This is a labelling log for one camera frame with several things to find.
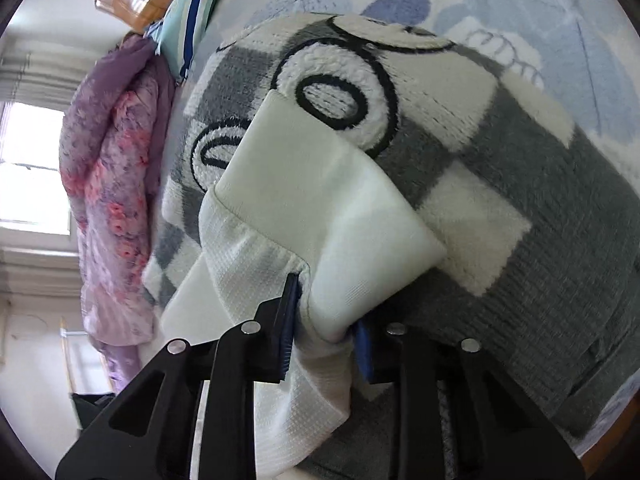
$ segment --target gray blanket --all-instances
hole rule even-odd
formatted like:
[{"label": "gray blanket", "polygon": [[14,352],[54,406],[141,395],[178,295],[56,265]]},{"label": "gray blanket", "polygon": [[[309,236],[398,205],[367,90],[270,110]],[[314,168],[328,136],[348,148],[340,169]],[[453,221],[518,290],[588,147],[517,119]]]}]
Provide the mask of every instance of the gray blanket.
[{"label": "gray blanket", "polygon": [[[369,153],[447,246],[390,301],[398,320],[480,340],[575,437],[640,367],[640,200],[516,73],[416,28],[299,14],[222,45],[191,84],[145,271],[160,306],[199,254],[205,190],[276,88]],[[389,391],[355,392],[303,466],[386,478],[391,409]]]}]

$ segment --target window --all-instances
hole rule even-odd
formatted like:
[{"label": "window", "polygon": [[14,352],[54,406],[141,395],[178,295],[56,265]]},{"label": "window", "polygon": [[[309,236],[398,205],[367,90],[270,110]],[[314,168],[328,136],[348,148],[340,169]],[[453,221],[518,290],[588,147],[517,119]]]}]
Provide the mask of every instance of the window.
[{"label": "window", "polygon": [[58,172],[64,114],[5,103],[0,118],[0,243],[75,249],[74,224]]}]

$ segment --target white fabric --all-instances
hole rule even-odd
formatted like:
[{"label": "white fabric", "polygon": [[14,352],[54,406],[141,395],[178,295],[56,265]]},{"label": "white fabric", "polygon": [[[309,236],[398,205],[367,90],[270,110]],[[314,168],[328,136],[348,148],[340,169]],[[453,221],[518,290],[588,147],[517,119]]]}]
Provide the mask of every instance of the white fabric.
[{"label": "white fabric", "polygon": [[257,473],[275,476],[348,417],[349,325],[445,250],[368,156],[276,91],[206,193],[199,223],[203,253],[162,316],[166,338],[218,338],[299,274],[287,379],[255,385]]}]

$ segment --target striped pillow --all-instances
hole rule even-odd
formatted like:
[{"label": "striped pillow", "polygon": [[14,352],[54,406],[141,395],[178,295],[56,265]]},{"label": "striped pillow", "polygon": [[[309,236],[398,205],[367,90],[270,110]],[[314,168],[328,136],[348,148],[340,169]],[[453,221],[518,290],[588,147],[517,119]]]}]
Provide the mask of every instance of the striped pillow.
[{"label": "striped pillow", "polygon": [[176,82],[188,75],[191,60],[207,28],[214,0],[173,0],[164,18],[149,26],[146,35],[158,44]]}]

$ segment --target wall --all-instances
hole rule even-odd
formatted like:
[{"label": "wall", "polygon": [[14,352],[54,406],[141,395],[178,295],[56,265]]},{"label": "wall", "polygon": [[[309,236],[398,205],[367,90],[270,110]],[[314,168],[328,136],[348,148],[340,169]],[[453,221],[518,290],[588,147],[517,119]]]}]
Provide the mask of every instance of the wall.
[{"label": "wall", "polygon": [[[4,298],[0,298],[0,308],[2,304],[6,304]],[[61,317],[69,330],[82,330],[79,300],[14,305],[4,332],[5,362],[0,367],[0,408],[26,449],[52,478],[78,435],[68,396]],[[76,390],[108,391],[99,354],[84,336],[69,337],[68,341]]]},{"label": "wall", "polygon": [[95,9],[94,0],[24,0],[7,34],[104,54],[128,30],[125,23]]}]

